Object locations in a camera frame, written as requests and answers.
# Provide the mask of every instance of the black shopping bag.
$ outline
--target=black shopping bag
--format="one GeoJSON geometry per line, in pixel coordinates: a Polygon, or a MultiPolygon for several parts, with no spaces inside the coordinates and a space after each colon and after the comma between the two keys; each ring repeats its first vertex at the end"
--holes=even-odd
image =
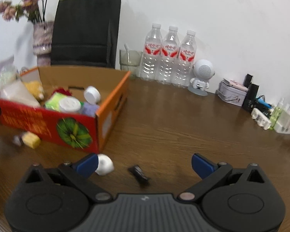
{"type": "Polygon", "coordinates": [[[60,0],[52,65],[115,68],[121,0],[60,0]]]}

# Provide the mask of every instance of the vase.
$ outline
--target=vase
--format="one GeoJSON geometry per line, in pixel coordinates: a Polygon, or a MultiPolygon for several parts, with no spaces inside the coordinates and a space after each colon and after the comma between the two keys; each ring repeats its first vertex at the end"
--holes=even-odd
{"type": "Polygon", "coordinates": [[[53,21],[33,25],[33,54],[37,56],[37,66],[50,66],[53,29],[53,21]]]}

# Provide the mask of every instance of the white robot figurine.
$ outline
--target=white robot figurine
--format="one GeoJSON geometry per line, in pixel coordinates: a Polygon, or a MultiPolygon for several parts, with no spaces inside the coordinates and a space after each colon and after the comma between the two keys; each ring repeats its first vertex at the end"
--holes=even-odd
{"type": "Polygon", "coordinates": [[[205,89],[209,88],[209,80],[215,75],[213,64],[205,59],[197,61],[193,67],[196,76],[190,80],[188,90],[200,96],[207,96],[205,89]]]}

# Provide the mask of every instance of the cardboard box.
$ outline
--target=cardboard box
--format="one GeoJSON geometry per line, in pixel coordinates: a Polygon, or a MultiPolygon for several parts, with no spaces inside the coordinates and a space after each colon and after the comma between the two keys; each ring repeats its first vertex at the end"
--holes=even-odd
{"type": "Polygon", "coordinates": [[[58,87],[85,102],[84,89],[94,86],[101,94],[96,117],[33,108],[0,99],[4,125],[37,134],[41,139],[85,152],[100,153],[128,96],[130,72],[85,66],[39,67],[23,73],[22,81],[40,80],[49,98],[58,87]]]}

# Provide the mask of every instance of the bottle label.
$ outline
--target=bottle label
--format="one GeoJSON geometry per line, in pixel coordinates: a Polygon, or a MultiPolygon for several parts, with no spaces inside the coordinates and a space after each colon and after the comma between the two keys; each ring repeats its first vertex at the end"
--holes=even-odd
{"type": "Polygon", "coordinates": [[[181,49],[179,54],[179,59],[183,61],[193,62],[195,52],[181,49]]]}
{"type": "Polygon", "coordinates": [[[160,55],[161,44],[145,43],[144,53],[151,55],[160,55]]]}
{"type": "Polygon", "coordinates": [[[162,46],[162,55],[169,57],[176,57],[178,53],[178,46],[175,44],[166,44],[162,46]]]}

